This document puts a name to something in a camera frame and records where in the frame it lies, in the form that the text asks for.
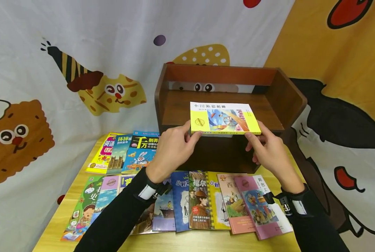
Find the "pink book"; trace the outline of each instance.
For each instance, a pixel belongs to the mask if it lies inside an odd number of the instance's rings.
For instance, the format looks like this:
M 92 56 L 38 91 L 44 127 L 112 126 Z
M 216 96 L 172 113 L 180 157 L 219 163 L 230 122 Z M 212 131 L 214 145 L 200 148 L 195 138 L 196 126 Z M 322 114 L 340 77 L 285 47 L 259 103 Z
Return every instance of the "pink book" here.
M 222 199 L 227 210 L 229 225 L 233 234 L 255 231 L 252 218 L 246 212 L 245 203 L 239 193 L 234 177 L 245 176 L 242 173 L 217 174 Z
M 280 206 L 267 204 L 263 197 L 270 189 L 262 175 L 236 177 L 235 182 L 260 240 L 293 231 Z

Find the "illustrated rabbit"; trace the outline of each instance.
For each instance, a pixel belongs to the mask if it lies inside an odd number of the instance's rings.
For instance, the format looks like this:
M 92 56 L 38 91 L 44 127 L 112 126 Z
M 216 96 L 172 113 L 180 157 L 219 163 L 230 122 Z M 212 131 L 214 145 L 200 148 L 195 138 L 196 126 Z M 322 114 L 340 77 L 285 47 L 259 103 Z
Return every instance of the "illustrated rabbit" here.
M 147 163 L 147 160 L 145 159 L 145 155 L 147 154 L 147 152 L 142 152 L 140 153 L 140 155 L 138 156 L 137 159 L 134 159 L 134 163 L 137 164 L 137 165 L 144 165 Z

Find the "person's left hand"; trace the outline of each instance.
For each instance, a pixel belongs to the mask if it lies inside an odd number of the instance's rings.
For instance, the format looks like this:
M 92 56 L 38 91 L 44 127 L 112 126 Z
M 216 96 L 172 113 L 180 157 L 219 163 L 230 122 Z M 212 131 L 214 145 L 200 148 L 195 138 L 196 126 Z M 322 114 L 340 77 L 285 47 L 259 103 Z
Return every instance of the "person's left hand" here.
M 161 183 L 192 155 L 194 147 L 203 134 L 189 135 L 190 120 L 184 125 L 169 128 L 158 140 L 153 161 L 146 168 L 147 177 L 153 183 Z

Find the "black sleeve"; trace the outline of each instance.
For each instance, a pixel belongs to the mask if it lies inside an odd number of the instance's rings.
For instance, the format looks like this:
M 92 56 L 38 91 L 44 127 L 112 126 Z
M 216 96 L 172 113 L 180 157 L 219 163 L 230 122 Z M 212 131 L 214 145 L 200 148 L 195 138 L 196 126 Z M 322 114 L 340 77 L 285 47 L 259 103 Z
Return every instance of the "black sleeve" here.
M 154 200 L 137 199 L 134 195 L 145 186 L 142 169 L 123 191 L 101 212 L 82 236 L 74 252 L 116 252 L 129 236 L 145 209 Z
M 311 206 L 311 217 L 302 217 L 298 214 L 287 216 L 294 228 L 301 252 L 349 252 L 315 193 L 307 191 L 305 195 L 302 203 Z

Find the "cartoon backdrop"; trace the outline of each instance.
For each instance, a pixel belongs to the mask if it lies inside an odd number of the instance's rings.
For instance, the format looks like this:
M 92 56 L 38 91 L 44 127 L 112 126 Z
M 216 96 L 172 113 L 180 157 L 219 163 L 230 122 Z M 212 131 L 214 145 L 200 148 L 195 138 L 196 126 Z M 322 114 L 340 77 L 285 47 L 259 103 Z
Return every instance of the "cartoon backdrop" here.
M 158 130 L 163 63 L 262 67 L 293 3 L 0 0 L 0 251 L 32 249 L 100 136 Z
M 286 138 L 350 251 L 375 251 L 375 0 L 296 0 L 266 67 L 307 97 Z

